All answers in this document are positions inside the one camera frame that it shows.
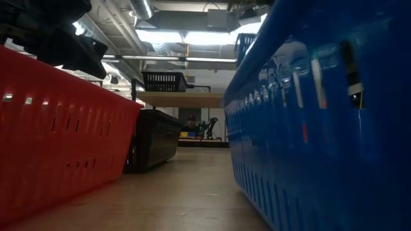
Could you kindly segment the bright ceiling light panel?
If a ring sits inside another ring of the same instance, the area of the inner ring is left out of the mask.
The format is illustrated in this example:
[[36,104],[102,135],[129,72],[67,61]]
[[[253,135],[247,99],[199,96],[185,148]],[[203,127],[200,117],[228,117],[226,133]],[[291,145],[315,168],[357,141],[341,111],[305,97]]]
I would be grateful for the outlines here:
[[191,45],[211,46],[235,44],[240,33],[256,34],[262,22],[256,22],[240,26],[230,33],[218,32],[200,32],[190,31],[186,35],[176,31],[145,31],[136,30],[136,33],[142,42],[151,44],[163,43],[187,43]]

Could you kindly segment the silver ceiling duct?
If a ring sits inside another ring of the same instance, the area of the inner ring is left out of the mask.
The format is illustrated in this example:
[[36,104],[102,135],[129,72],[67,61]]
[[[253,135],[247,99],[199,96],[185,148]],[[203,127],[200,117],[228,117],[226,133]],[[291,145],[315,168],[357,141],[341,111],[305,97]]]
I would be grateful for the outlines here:
[[151,0],[129,0],[129,3],[138,19],[147,20],[153,17],[155,8]]

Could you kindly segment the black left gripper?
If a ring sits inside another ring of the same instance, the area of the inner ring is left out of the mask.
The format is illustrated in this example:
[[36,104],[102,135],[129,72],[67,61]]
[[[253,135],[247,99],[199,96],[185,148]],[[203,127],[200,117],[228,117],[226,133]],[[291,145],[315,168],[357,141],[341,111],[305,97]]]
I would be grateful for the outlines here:
[[45,36],[25,36],[18,40],[18,45],[49,65],[61,65],[64,69],[82,71],[100,79],[107,75],[101,63],[107,47],[92,38],[54,31]]

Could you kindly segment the blue plastic slotted basket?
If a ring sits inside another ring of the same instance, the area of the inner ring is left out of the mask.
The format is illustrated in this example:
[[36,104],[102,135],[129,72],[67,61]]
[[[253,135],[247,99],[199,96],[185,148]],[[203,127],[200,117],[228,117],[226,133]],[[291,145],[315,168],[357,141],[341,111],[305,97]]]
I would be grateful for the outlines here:
[[254,42],[256,34],[253,33],[239,33],[234,46],[234,52],[236,55],[236,66],[239,67],[244,59],[248,48]]
[[275,0],[223,105],[273,231],[411,231],[411,0]]

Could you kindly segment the black plastic slotted basket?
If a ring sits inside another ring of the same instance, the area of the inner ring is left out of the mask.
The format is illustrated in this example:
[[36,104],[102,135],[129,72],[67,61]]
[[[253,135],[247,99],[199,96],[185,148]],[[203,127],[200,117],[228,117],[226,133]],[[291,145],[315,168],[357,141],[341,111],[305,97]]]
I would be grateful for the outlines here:
[[151,72],[141,73],[144,80],[144,88],[147,92],[185,92],[195,86],[186,81],[180,72]]
[[125,160],[125,173],[144,173],[176,154],[182,122],[160,110],[140,111]]

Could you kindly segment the distant dark table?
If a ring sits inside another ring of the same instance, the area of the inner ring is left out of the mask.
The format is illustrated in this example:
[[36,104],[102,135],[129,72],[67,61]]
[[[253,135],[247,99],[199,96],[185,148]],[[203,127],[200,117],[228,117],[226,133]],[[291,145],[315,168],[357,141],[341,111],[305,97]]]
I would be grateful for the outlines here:
[[179,139],[178,147],[182,148],[229,148],[229,143],[209,139]]

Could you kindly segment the wooden shelf with black frame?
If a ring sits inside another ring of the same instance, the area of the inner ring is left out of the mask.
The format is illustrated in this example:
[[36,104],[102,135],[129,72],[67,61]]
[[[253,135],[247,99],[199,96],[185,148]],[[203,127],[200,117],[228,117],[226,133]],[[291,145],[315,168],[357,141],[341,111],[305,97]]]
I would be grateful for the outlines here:
[[211,92],[209,86],[195,85],[185,92],[147,92],[144,87],[143,89],[144,91],[138,90],[137,85],[132,83],[130,88],[132,99],[139,99],[153,108],[222,108],[223,94]]

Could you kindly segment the red plastic slotted basket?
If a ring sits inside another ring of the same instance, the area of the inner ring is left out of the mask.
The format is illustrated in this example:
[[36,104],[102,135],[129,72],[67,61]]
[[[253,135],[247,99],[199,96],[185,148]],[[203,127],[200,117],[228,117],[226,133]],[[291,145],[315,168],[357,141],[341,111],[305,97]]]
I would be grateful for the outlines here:
[[140,110],[0,46],[0,229],[117,179]]

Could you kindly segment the long ceiling tube light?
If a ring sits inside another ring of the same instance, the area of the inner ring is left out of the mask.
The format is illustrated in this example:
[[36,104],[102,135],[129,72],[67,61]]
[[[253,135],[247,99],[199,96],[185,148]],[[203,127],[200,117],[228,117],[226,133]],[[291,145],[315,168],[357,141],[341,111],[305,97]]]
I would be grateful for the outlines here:
[[172,62],[213,62],[235,64],[237,59],[232,58],[203,58],[186,56],[148,56],[148,55],[103,55],[104,60],[144,60],[144,61],[172,61]]

